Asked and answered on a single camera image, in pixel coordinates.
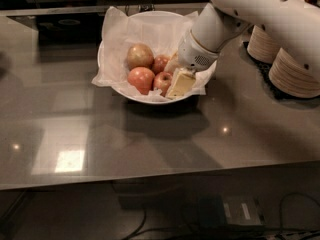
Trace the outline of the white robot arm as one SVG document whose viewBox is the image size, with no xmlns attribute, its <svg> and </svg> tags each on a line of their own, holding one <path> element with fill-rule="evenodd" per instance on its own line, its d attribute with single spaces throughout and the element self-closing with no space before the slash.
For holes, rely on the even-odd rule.
<svg viewBox="0 0 320 240">
<path fill-rule="evenodd" d="M 210 0 L 180 39 L 165 69 L 208 69 L 228 41 L 251 25 L 280 46 L 269 71 L 271 83 L 295 97 L 317 97 L 320 9 L 304 0 Z"/>
</svg>

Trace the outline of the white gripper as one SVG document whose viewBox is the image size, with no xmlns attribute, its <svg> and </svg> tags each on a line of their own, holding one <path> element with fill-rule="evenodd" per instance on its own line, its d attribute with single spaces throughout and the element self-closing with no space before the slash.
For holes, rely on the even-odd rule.
<svg viewBox="0 0 320 240">
<path fill-rule="evenodd" d="M 165 95 L 168 99 L 178 99 L 188 93 L 196 82 L 195 74 L 190 71 L 205 71 L 218 58 L 217 53 L 210 52 L 198 44 L 191 31 L 187 31 L 175 52 L 167 62 L 164 71 L 174 73 L 171 85 Z"/>
</svg>

